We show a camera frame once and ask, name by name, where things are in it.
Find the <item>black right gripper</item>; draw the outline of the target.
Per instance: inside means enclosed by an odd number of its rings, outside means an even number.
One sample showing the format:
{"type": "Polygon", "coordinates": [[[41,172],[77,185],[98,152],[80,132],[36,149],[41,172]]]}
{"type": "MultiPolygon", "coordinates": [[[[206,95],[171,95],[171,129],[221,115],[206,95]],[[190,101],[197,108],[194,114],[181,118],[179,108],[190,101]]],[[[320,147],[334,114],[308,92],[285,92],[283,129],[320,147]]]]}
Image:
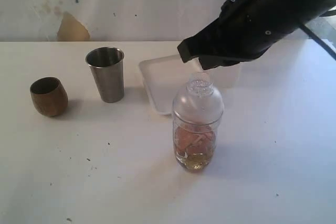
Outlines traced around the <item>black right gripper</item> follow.
{"type": "Polygon", "coordinates": [[[183,63],[198,57],[209,70],[258,59],[271,46],[270,11],[271,0],[227,0],[218,25],[212,22],[178,45],[183,63]]]}

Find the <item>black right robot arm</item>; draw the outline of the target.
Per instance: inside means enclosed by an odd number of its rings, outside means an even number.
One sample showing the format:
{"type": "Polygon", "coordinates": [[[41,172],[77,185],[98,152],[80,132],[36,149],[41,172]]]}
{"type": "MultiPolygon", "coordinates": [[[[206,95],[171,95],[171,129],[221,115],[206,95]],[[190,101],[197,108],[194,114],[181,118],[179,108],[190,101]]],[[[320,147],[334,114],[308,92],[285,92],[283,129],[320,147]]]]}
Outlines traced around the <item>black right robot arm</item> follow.
{"type": "Polygon", "coordinates": [[[297,29],[328,54],[335,51],[306,24],[335,14],[335,0],[226,0],[217,19],[178,45],[183,62],[194,58],[204,70],[228,67],[261,57],[297,29]]]}

